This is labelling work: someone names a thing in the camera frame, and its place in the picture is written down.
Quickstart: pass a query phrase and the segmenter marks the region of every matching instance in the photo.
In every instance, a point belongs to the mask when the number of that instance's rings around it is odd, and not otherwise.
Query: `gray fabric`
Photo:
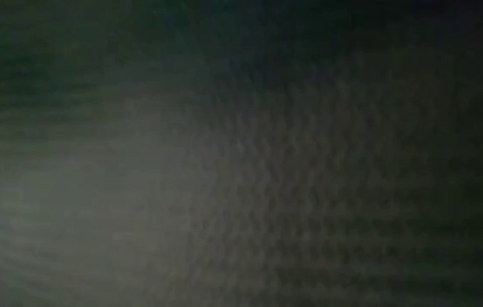
[[[483,9],[128,3],[0,3],[0,306],[483,306]]]

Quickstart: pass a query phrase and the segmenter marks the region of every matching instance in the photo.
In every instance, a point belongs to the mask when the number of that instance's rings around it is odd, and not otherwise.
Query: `fabric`
[[[360,3],[0,1],[0,306],[483,306],[483,5]]]

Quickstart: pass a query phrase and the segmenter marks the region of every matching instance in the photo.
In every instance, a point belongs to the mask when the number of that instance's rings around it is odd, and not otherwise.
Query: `dimpled texture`
[[[483,9],[0,2],[0,306],[483,306]]]

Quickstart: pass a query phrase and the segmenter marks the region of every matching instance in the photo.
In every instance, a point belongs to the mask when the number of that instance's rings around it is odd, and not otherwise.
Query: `bumpy surface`
[[[483,9],[112,2],[0,2],[0,306],[483,306]]]

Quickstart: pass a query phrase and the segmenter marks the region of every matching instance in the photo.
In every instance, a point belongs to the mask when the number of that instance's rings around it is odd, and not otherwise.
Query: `textured surface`
[[[483,306],[483,9],[111,2],[0,3],[0,306]]]

